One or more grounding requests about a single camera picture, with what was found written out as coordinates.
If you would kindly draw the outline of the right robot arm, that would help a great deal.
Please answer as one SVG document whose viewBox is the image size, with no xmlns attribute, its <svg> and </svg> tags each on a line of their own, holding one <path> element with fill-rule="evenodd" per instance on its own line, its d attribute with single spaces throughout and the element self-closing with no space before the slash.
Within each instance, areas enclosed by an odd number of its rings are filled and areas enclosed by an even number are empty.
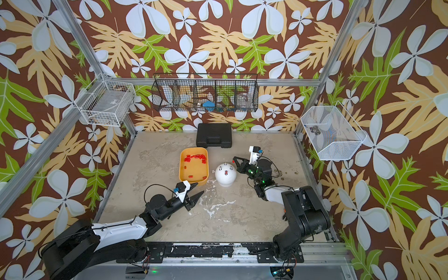
<svg viewBox="0 0 448 280">
<path fill-rule="evenodd" d="M 331 227 L 328 212 L 309 185 L 294 188 L 276 184 L 271 169 L 273 163 L 268 159 L 251 161 L 235 156 L 233 163 L 238 173 L 247 175 L 253 181 L 259 198 L 283 205 L 285 213 L 282 219 L 287 221 L 288 226 L 273 237 L 272 252 L 277 260 L 298 257 L 301 243 Z"/>
</svg>

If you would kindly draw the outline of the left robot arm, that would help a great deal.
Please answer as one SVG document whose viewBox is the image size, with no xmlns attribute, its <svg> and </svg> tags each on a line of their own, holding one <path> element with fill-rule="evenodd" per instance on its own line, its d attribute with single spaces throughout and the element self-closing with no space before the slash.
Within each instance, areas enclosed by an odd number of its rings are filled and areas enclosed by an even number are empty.
<svg viewBox="0 0 448 280">
<path fill-rule="evenodd" d="M 45 245 L 41 256 L 46 274 L 52 280 L 70 280 L 84 269 L 109 261 L 142 261 L 149 252 L 145 238 L 155 234 L 161 221 L 185 208 L 190 211 L 203 195 L 183 199 L 153 196 L 145 211 L 135 218 L 110 224 L 79 220 Z"/>
</svg>

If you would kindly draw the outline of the white sphere with screws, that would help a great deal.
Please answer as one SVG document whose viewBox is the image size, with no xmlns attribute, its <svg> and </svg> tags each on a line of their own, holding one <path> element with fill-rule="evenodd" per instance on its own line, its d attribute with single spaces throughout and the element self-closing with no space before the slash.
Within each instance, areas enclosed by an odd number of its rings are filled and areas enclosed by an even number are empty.
<svg viewBox="0 0 448 280">
<path fill-rule="evenodd" d="M 215 170 L 215 178 L 222 187 L 230 187 L 236 180 L 237 171 L 231 163 L 220 164 Z"/>
</svg>

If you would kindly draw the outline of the black plastic tool case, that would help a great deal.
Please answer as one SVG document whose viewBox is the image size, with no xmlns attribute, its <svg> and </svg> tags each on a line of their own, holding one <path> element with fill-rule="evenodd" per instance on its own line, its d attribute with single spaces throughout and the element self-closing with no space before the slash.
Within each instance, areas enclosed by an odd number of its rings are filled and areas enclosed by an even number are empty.
<svg viewBox="0 0 448 280">
<path fill-rule="evenodd" d="M 230 123 L 201 123 L 198 125 L 196 146 L 232 147 L 232 127 Z"/>
</svg>

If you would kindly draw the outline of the yellow plastic tray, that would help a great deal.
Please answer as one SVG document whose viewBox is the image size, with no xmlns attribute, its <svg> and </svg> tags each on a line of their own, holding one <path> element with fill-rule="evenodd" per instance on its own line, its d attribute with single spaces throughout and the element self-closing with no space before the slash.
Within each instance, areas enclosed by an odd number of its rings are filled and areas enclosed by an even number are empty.
<svg viewBox="0 0 448 280">
<path fill-rule="evenodd" d="M 191 162 L 184 162 L 186 155 L 204 154 L 207 156 L 207 163 L 202 164 L 198 160 L 193 160 Z M 179 179 L 180 181 L 189 181 L 190 184 L 198 183 L 198 186 L 203 186 L 209 177 L 209 160 L 208 151 L 202 147 L 193 147 L 183 150 L 180 154 L 180 168 L 179 168 Z"/>
</svg>

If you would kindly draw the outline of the red sleeve pile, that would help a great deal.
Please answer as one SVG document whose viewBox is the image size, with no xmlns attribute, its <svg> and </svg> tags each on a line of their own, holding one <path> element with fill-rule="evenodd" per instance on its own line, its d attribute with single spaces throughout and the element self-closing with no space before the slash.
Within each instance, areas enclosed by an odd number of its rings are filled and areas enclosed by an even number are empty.
<svg viewBox="0 0 448 280">
<path fill-rule="evenodd" d="M 184 158 L 184 162 L 191 162 L 193 160 L 198 160 L 202 164 L 206 164 L 207 156 L 204 154 L 195 154 L 195 155 L 186 155 L 186 157 Z"/>
</svg>

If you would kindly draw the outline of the white mesh basket right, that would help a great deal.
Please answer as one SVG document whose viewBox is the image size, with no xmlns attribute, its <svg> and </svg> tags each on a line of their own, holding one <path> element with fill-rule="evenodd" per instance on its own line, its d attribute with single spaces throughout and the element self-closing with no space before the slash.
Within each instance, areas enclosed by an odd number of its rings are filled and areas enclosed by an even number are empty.
<svg viewBox="0 0 448 280">
<path fill-rule="evenodd" d="M 321 161 L 348 161 L 367 138 L 339 101 L 335 106 L 312 106 L 301 116 L 301 122 Z"/>
</svg>

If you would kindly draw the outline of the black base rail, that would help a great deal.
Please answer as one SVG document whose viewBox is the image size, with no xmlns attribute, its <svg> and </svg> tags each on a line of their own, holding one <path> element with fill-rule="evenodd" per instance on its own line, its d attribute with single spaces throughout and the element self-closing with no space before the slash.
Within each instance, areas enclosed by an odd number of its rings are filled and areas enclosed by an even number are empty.
<svg viewBox="0 0 448 280">
<path fill-rule="evenodd" d="M 300 246 L 290 253 L 281 255 L 280 250 L 272 242 L 248 243 L 170 243 L 148 242 L 130 257 L 120 257 L 118 262 L 161 264 L 171 259 L 236 259 L 251 257 L 256 263 L 281 263 L 290 261 L 293 264 L 304 262 Z"/>
</svg>

